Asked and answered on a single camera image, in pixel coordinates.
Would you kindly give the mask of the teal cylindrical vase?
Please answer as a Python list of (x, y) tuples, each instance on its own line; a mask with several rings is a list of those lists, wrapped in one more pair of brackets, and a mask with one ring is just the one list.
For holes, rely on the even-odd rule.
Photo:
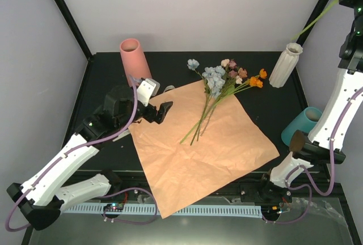
[(322, 112), (315, 107), (305, 108), (299, 115), (297, 115), (282, 131), (281, 139), (286, 146), (290, 145), (293, 134), (297, 131), (309, 133), (317, 124)]

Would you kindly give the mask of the pink ceramic vase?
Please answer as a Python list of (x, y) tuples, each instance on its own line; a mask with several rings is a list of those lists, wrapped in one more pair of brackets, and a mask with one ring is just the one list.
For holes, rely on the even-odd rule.
[(130, 75), (136, 79), (152, 78), (143, 49), (137, 39), (124, 40), (120, 44), (120, 55), (129, 86), (132, 85)]

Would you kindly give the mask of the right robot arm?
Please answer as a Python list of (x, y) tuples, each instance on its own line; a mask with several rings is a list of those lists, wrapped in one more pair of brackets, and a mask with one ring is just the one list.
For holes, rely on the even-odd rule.
[[(264, 201), (282, 196), (303, 172), (310, 181), (308, 189), (314, 189), (322, 196), (330, 195), (335, 183), (335, 166), (345, 159), (341, 150), (344, 137), (362, 103), (362, 0), (336, 1), (353, 9), (354, 20), (340, 48), (340, 63), (332, 95), (312, 130), (296, 130), (289, 143), (290, 153), (278, 166), (263, 175), (258, 195)], [(330, 181), (323, 192), (309, 169), (316, 164), (327, 163), (331, 165)]]

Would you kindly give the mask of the green and orange wrapping paper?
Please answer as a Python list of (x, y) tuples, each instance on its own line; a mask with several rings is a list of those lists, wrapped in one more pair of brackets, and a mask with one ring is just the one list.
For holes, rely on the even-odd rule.
[(229, 96), (203, 123), (202, 82), (167, 91), (154, 105), (173, 102), (161, 124), (141, 121), (129, 130), (162, 218), (210, 195), (279, 156), (239, 100)]

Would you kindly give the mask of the right black frame post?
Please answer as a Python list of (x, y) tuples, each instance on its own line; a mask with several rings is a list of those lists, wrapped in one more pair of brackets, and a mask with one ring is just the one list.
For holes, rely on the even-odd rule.
[(303, 30), (296, 34), (292, 40), (300, 46), (303, 46), (317, 21), (336, 5), (338, 1), (339, 0), (318, 0)]

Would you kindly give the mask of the blue artificial flower bunch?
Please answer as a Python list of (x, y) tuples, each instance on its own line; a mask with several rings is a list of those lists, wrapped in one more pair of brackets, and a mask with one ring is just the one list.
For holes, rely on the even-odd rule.
[(204, 92), (205, 92), (206, 98), (205, 98), (205, 104), (204, 104), (204, 108), (202, 111), (202, 115), (201, 115), (199, 121), (184, 136), (184, 138), (180, 141), (180, 143), (183, 143), (192, 132), (195, 132), (195, 133), (193, 135), (190, 145), (193, 144), (195, 138), (197, 138), (197, 140), (199, 140), (201, 124), (207, 117), (207, 115), (210, 111), (210, 108), (212, 107), (209, 105), (209, 103), (212, 99), (217, 99), (222, 94), (222, 89), (226, 83), (226, 79), (224, 78), (224, 76), (226, 75), (226, 68), (228, 67), (229, 63), (230, 63), (230, 60), (225, 59), (225, 60), (222, 60), (218, 66), (206, 67), (204, 69), (203, 73), (199, 73), (197, 71), (197, 68), (200, 65), (199, 62), (195, 59), (189, 59), (187, 61), (187, 66), (188, 66), (189, 70), (195, 71), (201, 77), (203, 85), (204, 85)]

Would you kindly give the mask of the left black frame post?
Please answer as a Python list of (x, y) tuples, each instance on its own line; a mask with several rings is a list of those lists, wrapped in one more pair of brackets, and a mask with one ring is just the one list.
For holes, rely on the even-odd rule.
[(81, 51), (83, 52), (85, 58), (89, 61), (92, 59), (92, 53), (83, 37), (71, 11), (68, 8), (65, 0), (54, 0), (55, 4), (57, 5), (60, 13), (62, 14), (66, 24), (68, 25), (69, 29), (71, 30), (76, 42), (78, 43)]

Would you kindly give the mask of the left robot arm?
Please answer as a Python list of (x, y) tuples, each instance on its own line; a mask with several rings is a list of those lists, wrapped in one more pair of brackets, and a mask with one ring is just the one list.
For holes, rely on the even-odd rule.
[(159, 107), (149, 103), (154, 86), (116, 86), (104, 103), (85, 118), (61, 151), (35, 176), (22, 184), (12, 183), (7, 193), (35, 230), (53, 224), (68, 208), (93, 198), (115, 199), (121, 195), (121, 179), (112, 170), (66, 186), (65, 182), (89, 159), (140, 119), (161, 124), (173, 102)]

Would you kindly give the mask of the orange artificial flower bunch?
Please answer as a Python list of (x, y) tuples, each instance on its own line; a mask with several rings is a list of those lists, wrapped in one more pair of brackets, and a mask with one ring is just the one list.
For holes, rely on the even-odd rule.
[(232, 83), (226, 90), (223, 90), (222, 94), (216, 99), (216, 104), (219, 104), (231, 95), (237, 94), (249, 88), (262, 88), (263, 80), (267, 79), (267, 76), (267, 71), (264, 68), (259, 71), (258, 75), (251, 76), (250, 78), (241, 78), (240, 75), (237, 75), (234, 83)]

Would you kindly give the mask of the black frame post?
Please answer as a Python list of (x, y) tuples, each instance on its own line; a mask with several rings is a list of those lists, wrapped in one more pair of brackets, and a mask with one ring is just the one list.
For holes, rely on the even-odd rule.
[(89, 61), (92, 59), (92, 53), (83, 37), (71, 11), (68, 8), (65, 0), (54, 0), (55, 4), (57, 5), (60, 13), (62, 14), (66, 24), (68, 25), (69, 29), (71, 30), (76, 42), (78, 43), (81, 51), (83, 52), (85, 58)]
[(292, 40), (300, 46), (303, 46), (317, 21), (336, 5), (338, 1), (339, 0), (318, 0), (303, 30), (296, 34)]

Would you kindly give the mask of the cream printed ribbon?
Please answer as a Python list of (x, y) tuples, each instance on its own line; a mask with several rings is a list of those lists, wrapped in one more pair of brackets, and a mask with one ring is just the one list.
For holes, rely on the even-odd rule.
[[(163, 92), (167, 92), (167, 91), (170, 91), (170, 90), (173, 90), (175, 89), (175, 86), (173, 85), (169, 85), (167, 86)], [(123, 131), (121, 134), (119, 134), (116, 138), (114, 138), (112, 141), (113, 142), (116, 142), (117, 140), (120, 140), (121, 138), (124, 138), (126, 136), (128, 136), (130, 134), (130, 131), (129, 129), (126, 129), (125, 131)]]

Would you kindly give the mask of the white ribbed vase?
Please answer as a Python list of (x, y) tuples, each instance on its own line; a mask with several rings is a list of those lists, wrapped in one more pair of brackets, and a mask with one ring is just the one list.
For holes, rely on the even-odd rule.
[(273, 71), (269, 77), (272, 87), (280, 88), (285, 85), (293, 69), (295, 68), (303, 48), (297, 43), (289, 43), (280, 54)]

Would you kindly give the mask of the pink artificial flower bunch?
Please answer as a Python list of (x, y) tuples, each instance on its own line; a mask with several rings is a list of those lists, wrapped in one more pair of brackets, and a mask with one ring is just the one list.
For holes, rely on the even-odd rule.
[[(224, 76), (224, 78), (226, 79), (226, 83), (225, 83), (225, 86), (223, 87), (222, 91), (226, 90), (232, 83), (234, 83), (235, 77), (237, 75), (240, 75), (241, 78), (245, 78), (245, 77), (247, 77), (247, 70), (239, 67), (234, 60), (230, 60), (230, 63), (228, 65), (228, 67), (226, 68), (226, 75)], [(206, 126), (208, 125), (209, 120), (217, 106), (216, 99), (212, 99), (210, 101), (209, 105), (212, 107), (210, 108), (210, 111), (209, 111), (207, 117), (201, 124), (200, 136), (204, 133)]]

